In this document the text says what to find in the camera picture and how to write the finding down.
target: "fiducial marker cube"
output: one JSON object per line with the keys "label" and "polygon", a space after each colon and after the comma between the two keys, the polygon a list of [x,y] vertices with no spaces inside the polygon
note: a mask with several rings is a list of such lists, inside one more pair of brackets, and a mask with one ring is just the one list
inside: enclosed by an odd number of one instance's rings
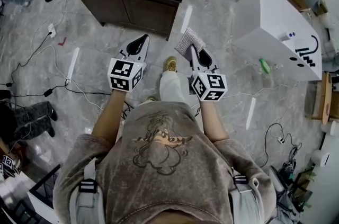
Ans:
{"label": "fiducial marker cube", "polygon": [[132,92],[142,79],[142,72],[145,67],[145,63],[111,58],[107,73],[110,87],[120,91]]}
{"label": "fiducial marker cube", "polygon": [[224,74],[193,72],[192,88],[201,102],[218,102],[227,92]]}

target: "black buckle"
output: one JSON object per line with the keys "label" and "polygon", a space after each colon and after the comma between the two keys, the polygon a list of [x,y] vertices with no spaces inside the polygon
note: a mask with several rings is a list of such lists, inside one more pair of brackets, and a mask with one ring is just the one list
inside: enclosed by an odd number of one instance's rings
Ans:
{"label": "black buckle", "polygon": [[235,184],[248,184],[248,178],[245,175],[237,175],[233,177]]}
{"label": "black buckle", "polygon": [[86,179],[79,183],[80,193],[96,193],[97,182],[93,179]]}

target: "white box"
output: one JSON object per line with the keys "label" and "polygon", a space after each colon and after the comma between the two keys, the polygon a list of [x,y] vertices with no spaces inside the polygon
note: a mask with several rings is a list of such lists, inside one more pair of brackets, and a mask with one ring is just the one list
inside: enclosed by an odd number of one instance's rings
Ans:
{"label": "white box", "polygon": [[195,76],[192,88],[201,102],[219,102],[227,92],[224,74],[209,74],[193,72]]}
{"label": "white box", "polygon": [[111,89],[132,92],[142,79],[142,71],[145,67],[145,63],[111,58],[107,73]]}
{"label": "white box", "polygon": [[[232,44],[250,51],[258,59],[282,65],[285,74],[295,80],[322,78],[319,36],[287,0],[239,0]],[[315,52],[309,55],[305,54],[308,51],[296,52],[305,48]]]}

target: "green object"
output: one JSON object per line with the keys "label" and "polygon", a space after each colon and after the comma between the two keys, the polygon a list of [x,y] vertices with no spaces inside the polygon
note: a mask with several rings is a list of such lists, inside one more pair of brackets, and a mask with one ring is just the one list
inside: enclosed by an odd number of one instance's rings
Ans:
{"label": "green object", "polygon": [[263,70],[267,73],[270,74],[271,72],[271,68],[269,66],[269,64],[267,64],[267,62],[264,59],[259,59],[260,63],[261,63],[261,67],[263,68]]}

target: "tile floor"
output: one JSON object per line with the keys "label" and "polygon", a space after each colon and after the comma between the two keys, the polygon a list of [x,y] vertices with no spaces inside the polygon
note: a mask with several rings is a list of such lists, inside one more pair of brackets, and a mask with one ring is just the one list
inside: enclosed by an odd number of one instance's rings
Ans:
{"label": "tile floor", "polygon": [[[163,62],[170,55],[179,60],[179,77],[187,103],[196,113],[198,100],[188,93],[186,78],[190,76],[189,63],[175,50],[181,33],[183,17],[188,5],[193,12],[189,27],[206,42],[208,48],[217,57],[222,73],[226,75],[229,90],[226,96],[239,93],[256,94],[256,106],[251,126],[245,128],[252,97],[237,95],[221,100],[217,106],[225,128],[231,137],[239,140],[262,165],[265,162],[264,139],[266,129],[273,122],[279,121],[285,133],[291,133],[293,142],[302,142],[302,148],[296,156],[297,171],[302,170],[310,160],[312,151],[318,148],[322,134],[320,123],[305,118],[307,82],[294,82],[285,76],[282,69],[273,67],[272,74],[262,73],[255,58],[231,44],[231,26],[234,17],[233,8],[238,0],[183,0],[172,29],[169,42],[157,35],[150,34],[150,46],[146,59],[147,70],[144,78],[133,93],[127,96],[132,105],[144,101],[148,95],[158,94],[158,84]],[[0,80],[10,81],[10,73],[18,62],[25,62],[31,50],[37,48],[47,35],[47,26],[51,21],[56,25],[57,37],[48,39],[41,47],[53,46],[56,50],[58,68],[67,75],[71,59],[76,48],[79,48],[72,79],[85,91],[109,92],[106,71],[110,58],[115,56],[119,47],[127,40],[143,34],[141,31],[126,29],[115,25],[100,24],[91,15],[80,0],[34,0],[27,8],[7,5],[0,18],[2,40],[0,42]],[[67,37],[64,46],[59,46]],[[63,85],[65,78],[55,68],[54,51],[51,47],[34,57],[30,63],[20,68],[15,74],[16,95],[43,93],[56,85]],[[89,95],[88,99],[104,107],[108,97]],[[62,163],[76,137],[92,129],[101,110],[88,103],[82,94],[57,88],[48,98],[20,97],[19,105],[29,105],[48,100],[58,112],[59,120],[53,123],[56,136],[50,138],[46,133],[28,142],[28,155],[31,160],[45,170],[50,170],[57,163]],[[272,134],[281,133],[273,128]],[[292,146],[288,141],[281,145],[276,139],[268,136],[266,165],[279,168],[288,160]]]}

